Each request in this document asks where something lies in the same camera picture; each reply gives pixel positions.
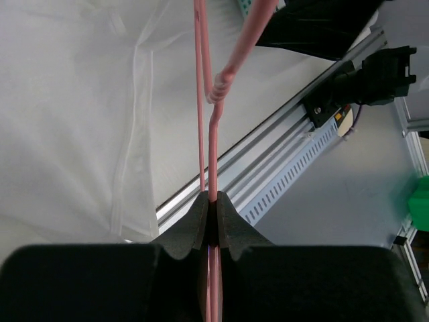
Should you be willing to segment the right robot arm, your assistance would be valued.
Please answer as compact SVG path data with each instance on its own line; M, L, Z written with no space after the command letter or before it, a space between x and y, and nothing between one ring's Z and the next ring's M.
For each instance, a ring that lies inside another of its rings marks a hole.
M257 45L339 61L365 29L382 1L287 1L274 13ZM339 72L322 83L307 102L316 107L356 103L382 105L408 95L411 46L379 50L359 69Z

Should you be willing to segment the pink wire hanger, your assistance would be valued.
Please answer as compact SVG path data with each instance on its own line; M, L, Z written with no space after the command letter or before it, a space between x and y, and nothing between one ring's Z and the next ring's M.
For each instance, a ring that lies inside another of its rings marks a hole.
M274 14L277 1L254 1L233 51L223 69L213 78L205 1L194 2L194 48L196 56L196 105L200 189L208 190L205 233L208 243L206 320L222 320L221 259L217 219L218 129L224 100L242 65ZM204 175L203 107L213 106L208 129L208 176Z

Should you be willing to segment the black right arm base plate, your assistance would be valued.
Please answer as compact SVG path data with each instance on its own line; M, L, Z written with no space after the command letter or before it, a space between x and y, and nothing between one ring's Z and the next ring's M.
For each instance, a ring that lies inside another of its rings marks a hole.
M302 103L315 128L324 125L339 110L351 103L347 83L345 76L328 79L303 98Z

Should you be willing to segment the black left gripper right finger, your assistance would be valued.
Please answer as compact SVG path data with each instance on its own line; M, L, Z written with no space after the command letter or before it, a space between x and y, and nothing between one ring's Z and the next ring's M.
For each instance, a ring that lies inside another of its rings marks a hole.
M373 246L276 246L217 197L224 321L426 321L403 262Z

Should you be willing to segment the white tank top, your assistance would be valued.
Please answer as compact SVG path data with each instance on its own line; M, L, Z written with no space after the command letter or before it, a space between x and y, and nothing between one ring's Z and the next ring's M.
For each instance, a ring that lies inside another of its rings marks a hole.
M195 99L191 1L1 2L1 228L51 242L158 234L150 115Z

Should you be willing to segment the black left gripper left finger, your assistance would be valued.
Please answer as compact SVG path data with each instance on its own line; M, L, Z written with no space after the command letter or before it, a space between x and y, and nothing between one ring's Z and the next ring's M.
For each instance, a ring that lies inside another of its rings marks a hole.
M208 195L148 244L45 244L1 266L2 321L204 321Z

